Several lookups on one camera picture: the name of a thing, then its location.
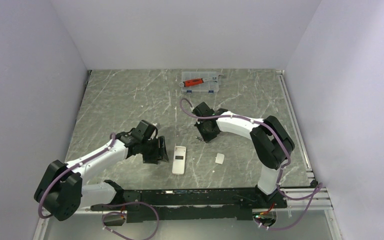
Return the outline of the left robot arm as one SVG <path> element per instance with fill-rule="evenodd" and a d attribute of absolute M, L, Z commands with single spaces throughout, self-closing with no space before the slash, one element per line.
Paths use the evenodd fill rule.
<path fill-rule="evenodd" d="M 38 202 L 38 216 L 65 221 L 85 207 L 119 209 L 126 202 L 120 185 L 112 180 L 93 185 L 87 182 L 106 168 L 136 155 L 141 155 L 145 164 L 169 161 L 165 137 L 146 120 L 129 131 L 112 132 L 107 143 L 75 160 L 51 162 L 33 196 Z"/>

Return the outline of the white battery cover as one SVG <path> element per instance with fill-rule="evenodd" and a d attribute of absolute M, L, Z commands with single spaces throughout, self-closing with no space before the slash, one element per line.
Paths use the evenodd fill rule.
<path fill-rule="evenodd" d="M 222 153 L 217 153 L 215 157 L 215 163 L 222 165 L 224 163 L 225 155 Z"/>

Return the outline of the white remote control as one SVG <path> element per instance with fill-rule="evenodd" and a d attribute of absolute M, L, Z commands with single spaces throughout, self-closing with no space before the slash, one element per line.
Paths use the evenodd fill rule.
<path fill-rule="evenodd" d="M 174 175 L 183 175 L 186 169 L 186 152 L 185 146 L 175 146 L 172 162 L 172 173 Z"/>

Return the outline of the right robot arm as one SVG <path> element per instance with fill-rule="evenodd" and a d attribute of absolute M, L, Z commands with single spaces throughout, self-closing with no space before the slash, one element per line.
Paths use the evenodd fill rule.
<path fill-rule="evenodd" d="M 267 118 L 250 118 L 235 114 L 227 109 L 211 109 L 205 102 L 192 110 L 197 119 L 194 126 L 201 138 L 208 143 L 221 132 L 235 134 L 252 141 L 258 159 L 262 163 L 259 191 L 256 203 L 267 208 L 275 201 L 281 165 L 295 149 L 295 144 L 279 120 L 270 115 Z"/>

